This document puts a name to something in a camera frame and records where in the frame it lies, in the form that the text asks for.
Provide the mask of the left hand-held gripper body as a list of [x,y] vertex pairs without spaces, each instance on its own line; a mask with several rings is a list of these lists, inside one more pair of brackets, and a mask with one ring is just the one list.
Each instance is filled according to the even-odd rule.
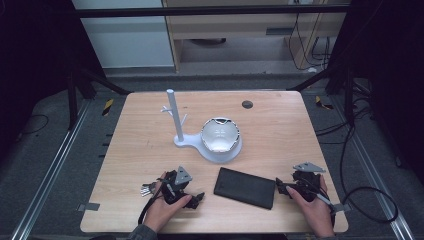
[[186,195],[184,189],[192,180],[192,176],[182,167],[167,172],[162,183],[162,194],[168,204],[173,204]]

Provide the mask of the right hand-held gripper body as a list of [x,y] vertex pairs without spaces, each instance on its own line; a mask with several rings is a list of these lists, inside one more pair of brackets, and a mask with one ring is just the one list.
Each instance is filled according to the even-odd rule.
[[307,202],[326,195],[320,184],[321,174],[325,172],[322,167],[311,162],[304,162],[294,165],[293,169],[295,170],[292,174],[294,183],[287,184],[286,188],[296,190]]

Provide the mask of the silver bunch of keys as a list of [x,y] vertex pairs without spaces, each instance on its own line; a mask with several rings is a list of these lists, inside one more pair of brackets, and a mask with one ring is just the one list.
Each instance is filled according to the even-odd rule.
[[147,196],[149,194],[154,194],[155,193],[155,188],[156,188],[156,183],[155,182],[150,183],[150,184],[143,184],[141,186],[141,189],[140,189],[140,194],[141,194],[142,197],[145,197],[145,196]]

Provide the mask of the white round bowl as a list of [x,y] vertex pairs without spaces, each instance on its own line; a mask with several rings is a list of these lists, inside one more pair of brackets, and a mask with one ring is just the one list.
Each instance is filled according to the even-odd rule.
[[209,151],[226,153],[238,145],[240,130],[229,118],[211,118],[202,127],[201,139]]

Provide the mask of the white key stand with hooks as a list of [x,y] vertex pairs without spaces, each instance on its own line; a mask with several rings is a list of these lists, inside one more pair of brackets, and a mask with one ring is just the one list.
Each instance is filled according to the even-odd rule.
[[174,137],[174,144],[179,148],[191,147],[198,151],[198,153],[205,158],[206,160],[213,163],[227,163],[233,160],[242,150],[242,137],[240,133],[240,141],[238,145],[232,149],[230,152],[226,153],[216,153],[209,151],[206,146],[203,144],[201,139],[201,130],[196,134],[186,134],[183,132],[183,124],[186,120],[186,116],[180,118],[177,101],[175,98],[175,92],[173,89],[166,90],[169,107],[163,106],[162,112],[167,112],[174,121],[176,136]]

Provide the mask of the person's left hand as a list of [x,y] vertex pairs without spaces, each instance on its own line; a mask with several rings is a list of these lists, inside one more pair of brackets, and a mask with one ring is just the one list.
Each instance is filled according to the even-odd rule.
[[146,211],[142,224],[158,233],[168,221],[192,199],[191,195],[186,195],[173,204],[168,204],[161,193],[162,182],[157,180],[152,203]]

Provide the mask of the person's right hand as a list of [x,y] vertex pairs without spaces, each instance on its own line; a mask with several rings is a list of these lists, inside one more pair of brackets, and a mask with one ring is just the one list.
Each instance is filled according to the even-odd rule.
[[315,198],[312,202],[308,202],[295,189],[287,187],[286,190],[300,207],[306,222],[317,238],[336,236],[331,220],[331,210],[323,200]]

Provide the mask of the yellow black floor tape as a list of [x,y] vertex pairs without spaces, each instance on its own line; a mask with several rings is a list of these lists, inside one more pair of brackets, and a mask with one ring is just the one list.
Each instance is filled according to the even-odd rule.
[[315,96],[315,105],[318,106],[318,107],[320,107],[320,108],[327,109],[327,110],[334,109],[333,105],[331,105],[331,104],[324,104],[319,96]]
[[108,99],[105,103],[105,106],[102,111],[102,116],[107,116],[110,112],[110,109],[113,105],[114,99]]

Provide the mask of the black metal stand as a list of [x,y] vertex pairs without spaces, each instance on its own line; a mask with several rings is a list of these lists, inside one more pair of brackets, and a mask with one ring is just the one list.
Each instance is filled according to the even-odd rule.
[[315,74],[306,81],[287,88],[287,91],[303,91],[308,86],[318,82],[323,78],[329,78],[329,82],[326,86],[326,92],[329,94],[335,94],[339,91],[341,86],[344,86],[344,116],[350,126],[354,125],[354,113],[353,113],[353,85],[354,85],[354,73],[353,68],[349,66],[342,66],[335,64],[328,67],[327,69]]
[[113,84],[105,77],[102,77],[88,69],[74,68],[66,77],[69,106],[69,130],[74,128],[78,120],[76,90],[79,90],[82,93],[84,99],[93,99],[97,92],[91,84],[92,81],[95,81],[120,95],[130,94],[130,91]]

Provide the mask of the black curtain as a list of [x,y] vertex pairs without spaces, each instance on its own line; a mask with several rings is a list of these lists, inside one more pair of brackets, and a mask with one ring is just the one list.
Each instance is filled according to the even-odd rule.
[[57,14],[74,9],[72,0],[0,0],[0,163],[35,104],[67,88],[68,61],[50,25],[84,69],[104,75],[81,20]]
[[349,65],[371,81],[377,118],[424,185],[424,0],[351,0],[333,54],[358,36]]

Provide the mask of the white cabinet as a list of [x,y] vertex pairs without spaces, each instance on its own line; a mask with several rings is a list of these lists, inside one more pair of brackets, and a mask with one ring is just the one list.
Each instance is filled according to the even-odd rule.
[[[161,0],[72,0],[77,10],[155,8]],[[105,69],[173,67],[163,17],[82,18],[100,64]]]

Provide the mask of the light wooden desk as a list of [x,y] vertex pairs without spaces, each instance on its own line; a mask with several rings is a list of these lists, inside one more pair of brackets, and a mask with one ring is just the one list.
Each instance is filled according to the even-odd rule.
[[[324,5],[348,4],[350,0],[161,0],[165,7]],[[321,37],[336,37],[346,14],[291,13],[246,15],[168,16],[174,60],[180,61],[177,47],[188,39],[283,36],[297,67],[307,65],[313,43]]]

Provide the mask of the black horizontal bar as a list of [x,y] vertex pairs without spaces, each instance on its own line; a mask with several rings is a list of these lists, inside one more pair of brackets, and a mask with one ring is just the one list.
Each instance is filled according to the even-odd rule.
[[324,5],[251,5],[251,6],[195,6],[125,9],[83,9],[72,11],[80,18],[103,17],[154,17],[196,15],[245,15],[245,14],[291,14],[291,13],[341,13],[347,12],[349,4]]

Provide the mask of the aluminium floor rail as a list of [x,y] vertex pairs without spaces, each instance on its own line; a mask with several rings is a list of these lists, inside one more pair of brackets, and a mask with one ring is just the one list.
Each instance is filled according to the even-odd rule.
[[394,202],[390,202],[389,199],[384,196],[384,193],[389,196],[392,196],[392,194],[389,191],[387,184],[384,182],[383,178],[377,171],[375,164],[372,162],[372,159],[357,132],[351,133],[351,144],[356,155],[358,156],[358,161],[361,164],[361,167],[370,185],[374,188],[377,188],[378,190],[381,190],[381,193],[378,193],[376,197],[382,208],[382,211],[385,214],[385,217],[387,219],[393,218],[393,221],[390,222],[390,226],[395,236],[398,240],[415,240],[415,237],[401,210]]
[[87,112],[91,105],[91,100],[83,100],[80,110],[77,114],[77,120],[74,126],[67,131],[55,157],[52,160],[43,180],[41,181],[30,205],[21,218],[19,224],[13,231],[10,240],[27,240],[35,222],[37,221],[42,208],[51,192],[53,185],[66,162],[67,156],[74,144],[76,137],[86,119]]

